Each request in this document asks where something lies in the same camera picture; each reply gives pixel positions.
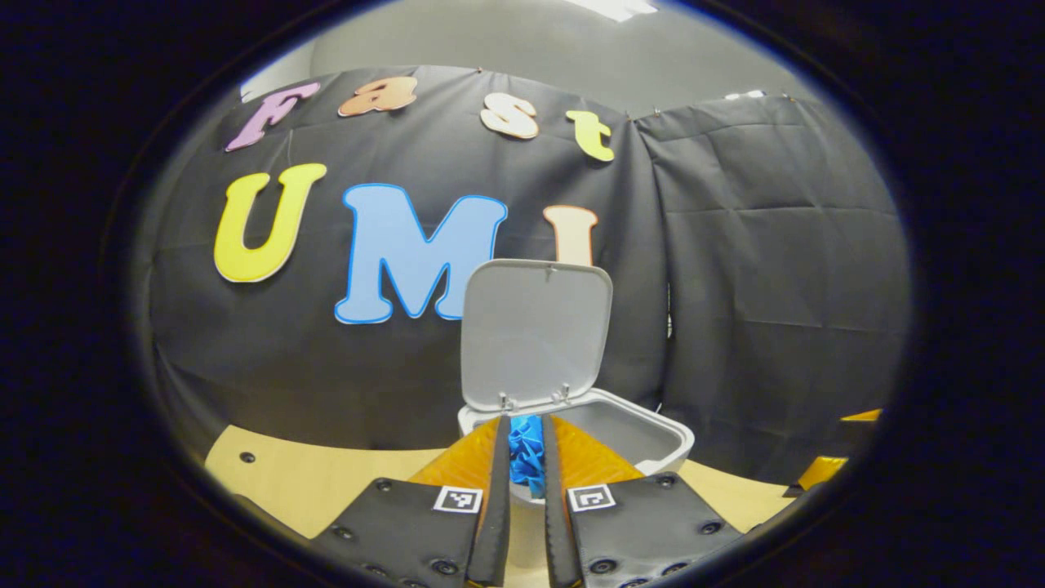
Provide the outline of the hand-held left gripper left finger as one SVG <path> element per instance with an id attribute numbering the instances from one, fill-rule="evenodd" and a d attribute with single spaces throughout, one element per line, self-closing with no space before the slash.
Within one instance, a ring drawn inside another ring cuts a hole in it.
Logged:
<path id="1" fill-rule="evenodd" d="M 376 478 L 314 540 L 385 587 L 500 587 L 510 536 L 510 420 L 479 425 L 408 480 Z"/>

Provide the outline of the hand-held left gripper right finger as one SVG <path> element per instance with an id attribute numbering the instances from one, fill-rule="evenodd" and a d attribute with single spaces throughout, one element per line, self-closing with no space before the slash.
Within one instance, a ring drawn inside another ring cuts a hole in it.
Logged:
<path id="1" fill-rule="evenodd" d="M 742 538 L 679 473 L 645 475 L 578 425 L 541 423 L 551 586 L 665 587 Z"/>

